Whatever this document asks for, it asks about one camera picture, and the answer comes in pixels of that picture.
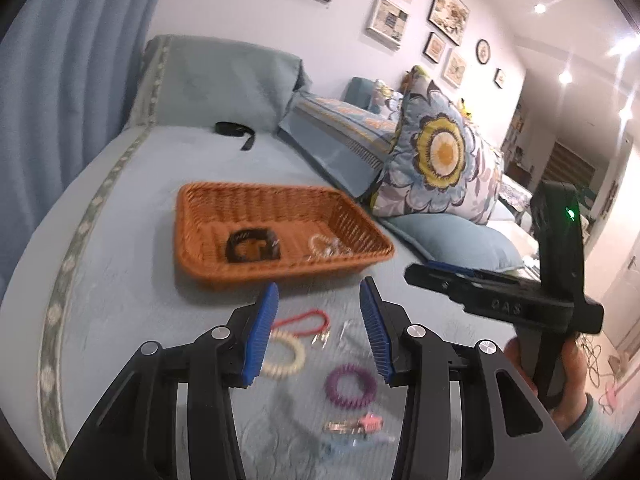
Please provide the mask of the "right forearm blue sleeve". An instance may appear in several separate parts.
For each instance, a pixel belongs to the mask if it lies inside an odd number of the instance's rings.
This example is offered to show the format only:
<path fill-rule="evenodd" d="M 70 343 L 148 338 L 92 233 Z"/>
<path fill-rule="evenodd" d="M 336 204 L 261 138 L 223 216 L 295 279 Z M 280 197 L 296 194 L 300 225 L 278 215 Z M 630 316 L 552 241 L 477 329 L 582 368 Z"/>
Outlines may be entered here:
<path fill-rule="evenodd" d="M 592 479 L 604 467 L 625 437 L 593 407 L 589 393 L 586 393 L 586 407 L 582 414 L 562 435 L 584 479 Z"/>

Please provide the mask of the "right human hand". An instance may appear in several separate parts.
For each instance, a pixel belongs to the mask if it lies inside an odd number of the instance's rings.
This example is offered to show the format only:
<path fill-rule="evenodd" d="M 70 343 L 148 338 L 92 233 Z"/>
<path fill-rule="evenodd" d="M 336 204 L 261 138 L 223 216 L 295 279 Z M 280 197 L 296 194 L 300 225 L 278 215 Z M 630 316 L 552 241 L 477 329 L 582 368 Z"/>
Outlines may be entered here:
<path fill-rule="evenodd" d="M 518 338 L 509 340 L 503 349 L 503 353 L 521 374 L 534 395 L 538 396 L 537 387 L 521 367 Z M 567 432 L 580 419 L 580 416 L 585 413 L 589 399 L 585 390 L 587 378 L 586 358 L 582 350 L 578 348 L 574 337 L 564 341 L 561 359 L 565 370 L 565 385 L 562 400 L 551 411 L 551 418 L 561 432 Z"/>

